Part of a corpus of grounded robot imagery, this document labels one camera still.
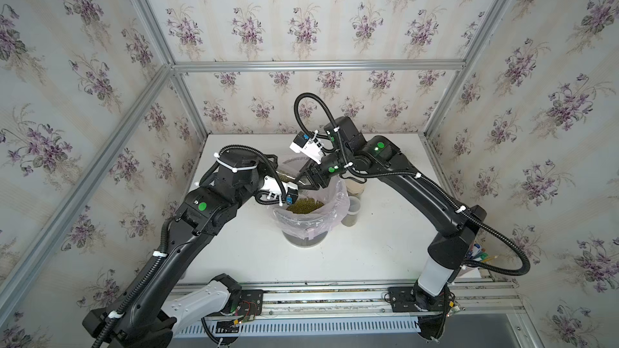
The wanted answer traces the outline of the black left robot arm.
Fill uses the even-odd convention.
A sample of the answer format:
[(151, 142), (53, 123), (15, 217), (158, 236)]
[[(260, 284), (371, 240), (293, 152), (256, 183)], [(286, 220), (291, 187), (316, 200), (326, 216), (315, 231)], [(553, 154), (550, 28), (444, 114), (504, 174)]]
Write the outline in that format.
[(163, 309), (172, 289), (198, 254), (262, 193), (272, 177), (281, 193), (277, 156), (244, 145), (227, 145), (161, 227), (160, 246), (130, 285), (108, 306), (93, 309), (82, 325), (93, 346), (166, 347), (180, 317)]

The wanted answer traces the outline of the clear jar with mung beans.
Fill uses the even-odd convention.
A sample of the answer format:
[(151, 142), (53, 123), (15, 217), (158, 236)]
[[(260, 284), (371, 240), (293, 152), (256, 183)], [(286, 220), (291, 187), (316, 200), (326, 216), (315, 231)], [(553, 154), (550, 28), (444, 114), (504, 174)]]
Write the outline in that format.
[(277, 168), (277, 175), (283, 183), (294, 183), (299, 185), (299, 171), (289, 167), (287, 164), (281, 164)]

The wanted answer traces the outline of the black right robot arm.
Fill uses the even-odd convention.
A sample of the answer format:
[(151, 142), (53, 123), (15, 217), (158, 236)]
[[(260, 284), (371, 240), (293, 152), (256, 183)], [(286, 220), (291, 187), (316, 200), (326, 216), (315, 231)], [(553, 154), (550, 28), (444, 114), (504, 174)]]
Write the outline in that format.
[(487, 216), (485, 210), (453, 198), (383, 135), (366, 140), (349, 117), (327, 124), (325, 132), (333, 146), (330, 153), (324, 151), (316, 134), (300, 132), (291, 143), (293, 152), (309, 159), (301, 177), (309, 181), (310, 189), (317, 190), (326, 187), (331, 178), (349, 172), (357, 179), (377, 179), (403, 196), (437, 231), (415, 288), (428, 297), (440, 296), (465, 264)]

